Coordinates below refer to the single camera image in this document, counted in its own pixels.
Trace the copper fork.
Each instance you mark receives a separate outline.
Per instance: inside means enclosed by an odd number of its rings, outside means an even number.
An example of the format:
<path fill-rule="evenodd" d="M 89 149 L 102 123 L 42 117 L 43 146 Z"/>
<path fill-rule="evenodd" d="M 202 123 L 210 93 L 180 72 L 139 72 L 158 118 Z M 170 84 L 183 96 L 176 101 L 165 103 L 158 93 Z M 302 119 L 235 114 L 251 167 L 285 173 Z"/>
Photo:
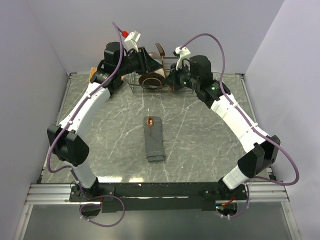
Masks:
<path fill-rule="evenodd" d="M 157 50 L 159 52 L 159 56 L 161 58 L 164 77 L 167 78 L 167 72 L 166 72 L 165 62 L 164 62 L 164 59 L 165 59 L 165 56 L 166 56 L 165 51 L 164 51 L 163 47 L 161 46 L 161 44 L 159 42 L 156 42 L 155 46 L 156 46 L 156 48 L 157 48 Z"/>

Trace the copper spoon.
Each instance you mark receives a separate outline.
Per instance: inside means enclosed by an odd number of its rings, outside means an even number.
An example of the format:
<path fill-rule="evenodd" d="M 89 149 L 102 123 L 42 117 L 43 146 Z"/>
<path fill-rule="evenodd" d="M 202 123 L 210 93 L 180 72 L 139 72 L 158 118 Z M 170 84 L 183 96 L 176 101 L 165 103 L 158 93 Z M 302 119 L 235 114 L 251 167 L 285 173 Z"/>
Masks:
<path fill-rule="evenodd" d="M 148 116 L 146 118 L 146 125 L 149 128 L 149 135 L 150 136 L 152 135 L 152 127 L 153 127 L 154 123 L 155 123 L 155 120 L 154 120 L 154 118 L 152 116 Z"/>

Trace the grey cloth napkin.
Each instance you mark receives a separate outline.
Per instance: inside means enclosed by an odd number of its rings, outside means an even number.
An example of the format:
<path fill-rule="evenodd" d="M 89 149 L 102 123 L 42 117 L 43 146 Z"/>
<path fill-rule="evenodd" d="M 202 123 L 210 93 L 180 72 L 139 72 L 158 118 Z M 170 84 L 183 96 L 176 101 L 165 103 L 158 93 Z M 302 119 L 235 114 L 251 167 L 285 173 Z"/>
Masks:
<path fill-rule="evenodd" d="M 154 125 L 151 128 L 152 135 L 149 135 L 149 127 L 146 124 L 145 116 L 143 119 L 145 154 L 148 163 L 162 162 L 165 160 L 165 149 L 163 145 L 163 124 L 162 119 L 158 116 L 151 116 L 154 118 Z"/>

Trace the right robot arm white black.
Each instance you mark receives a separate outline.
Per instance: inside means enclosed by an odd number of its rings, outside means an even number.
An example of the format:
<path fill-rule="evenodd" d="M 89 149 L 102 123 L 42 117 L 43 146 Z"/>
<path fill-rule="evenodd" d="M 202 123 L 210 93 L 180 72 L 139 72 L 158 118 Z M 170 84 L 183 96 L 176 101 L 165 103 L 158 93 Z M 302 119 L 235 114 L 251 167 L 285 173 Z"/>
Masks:
<path fill-rule="evenodd" d="M 181 67 L 175 63 L 170 65 L 165 84 L 174 91 L 193 90 L 196 97 L 227 124 L 245 151 L 237 165 L 218 181 L 219 195 L 228 200 L 240 185 L 275 162 L 278 149 L 274 144 L 279 144 L 280 139 L 258 129 L 258 124 L 242 110 L 229 88 L 214 79 L 206 56 L 196 55 L 180 63 Z"/>

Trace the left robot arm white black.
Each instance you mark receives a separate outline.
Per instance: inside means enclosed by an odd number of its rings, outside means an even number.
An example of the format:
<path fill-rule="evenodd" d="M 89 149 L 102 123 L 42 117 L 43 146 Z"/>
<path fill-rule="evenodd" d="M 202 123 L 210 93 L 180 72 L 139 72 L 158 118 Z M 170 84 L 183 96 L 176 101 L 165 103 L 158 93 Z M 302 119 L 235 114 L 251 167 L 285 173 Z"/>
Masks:
<path fill-rule="evenodd" d="M 71 112 L 57 125 L 50 124 L 47 136 L 50 144 L 46 167 L 52 169 L 51 155 L 55 154 L 75 178 L 81 195 L 94 201 L 99 195 L 99 181 L 86 159 L 90 148 L 82 139 L 93 117 L 111 95 L 124 83 L 122 77 L 137 73 L 149 74 L 162 69 L 163 64 L 150 56 L 144 47 L 126 50 L 121 42 L 110 42 L 104 49 L 104 58 L 99 62 L 89 80 L 87 89 Z"/>

